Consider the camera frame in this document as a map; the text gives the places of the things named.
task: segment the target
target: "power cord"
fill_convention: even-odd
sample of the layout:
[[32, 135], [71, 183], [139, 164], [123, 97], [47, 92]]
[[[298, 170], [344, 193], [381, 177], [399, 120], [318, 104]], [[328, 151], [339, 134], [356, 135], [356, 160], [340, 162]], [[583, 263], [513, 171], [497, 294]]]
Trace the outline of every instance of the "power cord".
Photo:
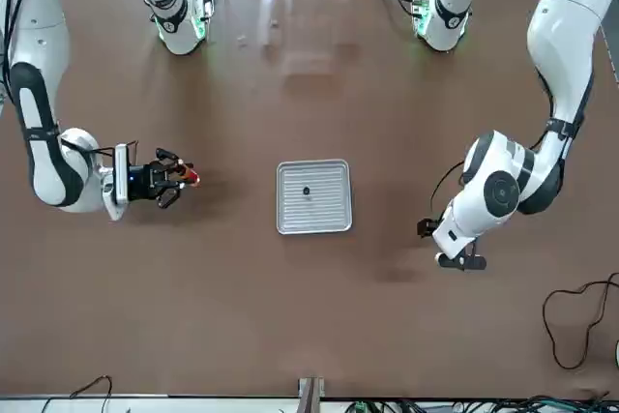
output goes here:
[[[112, 378], [111, 378], [111, 376], [107, 376], [107, 375], [99, 376], [97, 379], [95, 379], [92, 382], [86, 384], [84, 387], [80, 387], [76, 391], [71, 392], [69, 394], [69, 399], [73, 400], [73, 399], [79, 397], [81, 394], [83, 394], [84, 392], [92, 389], [93, 387], [95, 387], [97, 384], [99, 384], [102, 381], [107, 381], [107, 394], [105, 394], [105, 397], [103, 398], [103, 403], [101, 405], [101, 413], [104, 413], [105, 405], [107, 404], [107, 401], [112, 397], [112, 387], [113, 387], [113, 385], [112, 385]], [[43, 405], [43, 409], [41, 410], [41, 413], [45, 413], [45, 411], [49, 407], [49, 404], [53, 400], [61, 400], [61, 399], [63, 399], [63, 398], [62, 397], [48, 398], [45, 401], [45, 404]]]
[[[591, 282], [587, 282], [586, 284], [583, 284], [580, 288], [576, 290], [568, 290], [568, 289], [553, 290], [545, 298], [544, 304], [542, 305], [542, 319], [544, 320], [544, 328], [545, 328], [546, 333], [548, 334], [548, 337], [550, 338], [550, 342], [552, 343], [552, 357], [554, 358], [554, 362], [562, 369], [568, 369], [568, 370], [578, 369], [584, 364], [585, 360], [587, 359], [587, 354], [589, 352], [589, 337], [591, 334], [591, 330], [595, 328], [598, 324], [600, 324], [602, 320], [604, 319], [604, 313], [606, 311], [606, 301], [608, 299], [608, 291], [610, 290], [610, 287], [612, 286], [612, 287], [619, 289], [619, 283], [613, 282], [614, 277], [618, 275], [619, 273], [612, 273], [606, 280], [593, 280]], [[548, 304], [548, 301], [556, 294], [582, 295], [587, 291], [587, 289], [593, 286], [598, 286], [598, 285], [604, 286], [602, 300], [601, 300], [600, 307], [597, 313], [598, 317], [593, 322], [589, 323], [589, 325], [587, 325], [587, 330], [585, 332], [585, 338], [584, 338], [584, 348], [582, 349], [582, 355], [580, 356], [580, 359], [574, 365], [565, 365], [559, 360], [557, 356], [557, 343], [554, 338], [554, 335], [552, 334], [552, 331], [550, 331], [550, 327], [546, 319], [546, 306]]]

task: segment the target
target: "brown table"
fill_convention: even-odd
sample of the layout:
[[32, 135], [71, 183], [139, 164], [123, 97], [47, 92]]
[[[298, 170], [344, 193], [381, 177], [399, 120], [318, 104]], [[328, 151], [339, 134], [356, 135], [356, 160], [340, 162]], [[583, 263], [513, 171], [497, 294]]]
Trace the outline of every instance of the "brown table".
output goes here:
[[[72, 64], [58, 114], [102, 145], [139, 139], [199, 167], [167, 212], [120, 223], [30, 192], [15, 113], [0, 122], [0, 391], [69, 392], [102, 374], [117, 393], [619, 397], [617, 296], [578, 372], [554, 365], [541, 305], [619, 269], [617, 88], [604, 43], [560, 198], [480, 244], [487, 271], [438, 268], [416, 237], [447, 167], [488, 130], [522, 143], [547, 101], [526, 51], [536, 0], [476, 0], [455, 53], [432, 53], [392, 0], [226, 0], [212, 43], [169, 54], [141, 0], [63, 0]], [[347, 233], [283, 237], [276, 166], [343, 158]], [[456, 179], [438, 195], [442, 208]], [[549, 310], [577, 359], [597, 295]]]

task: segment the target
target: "small black object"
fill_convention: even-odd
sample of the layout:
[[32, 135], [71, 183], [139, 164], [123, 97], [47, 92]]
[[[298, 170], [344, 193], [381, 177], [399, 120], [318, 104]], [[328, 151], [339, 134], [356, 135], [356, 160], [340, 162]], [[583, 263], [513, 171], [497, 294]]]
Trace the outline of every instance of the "small black object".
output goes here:
[[440, 221], [432, 218], [424, 218], [417, 223], [417, 235], [419, 237], [429, 237], [436, 230]]
[[173, 161], [177, 161], [178, 160], [178, 155], [170, 152], [169, 150], [165, 150], [162, 148], [158, 148], [155, 151], [155, 156], [159, 159], [159, 160], [165, 160], [165, 159], [169, 159], [169, 160], [173, 160]]
[[438, 266], [441, 268], [456, 268], [460, 271], [483, 271], [486, 268], [486, 259], [477, 254], [462, 254], [450, 260], [445, 253], [441, 253], [438, 257]]

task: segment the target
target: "green led light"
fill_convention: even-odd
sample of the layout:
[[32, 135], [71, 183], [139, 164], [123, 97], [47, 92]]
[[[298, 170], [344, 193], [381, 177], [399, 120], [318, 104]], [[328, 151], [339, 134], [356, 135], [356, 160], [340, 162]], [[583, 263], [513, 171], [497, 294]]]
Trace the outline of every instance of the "green led light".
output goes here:
[[419, 36], [423, 36], [426, 33], [427, 20], [429, 18], [429, 8], [427, 7], [427, 3], [419, 7], [418, 13], [422, 17], [419, 18], [419, 22], [417, 23], [417, 34]]
[[204, 37], [206, 36], [206, 26], [204, 25], [204, 21], [200, 21], [199, 19], [194, 18], [192, 24], [197, 38], [204, 39]]

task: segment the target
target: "silver tray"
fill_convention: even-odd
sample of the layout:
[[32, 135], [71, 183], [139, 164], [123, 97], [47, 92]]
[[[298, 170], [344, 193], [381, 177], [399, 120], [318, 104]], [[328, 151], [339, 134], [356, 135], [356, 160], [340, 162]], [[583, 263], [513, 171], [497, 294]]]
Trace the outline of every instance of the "silver tray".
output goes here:
[[347, 231], [352, 226], [348, 163], [284, 162], [277, 173], [280, 234]]

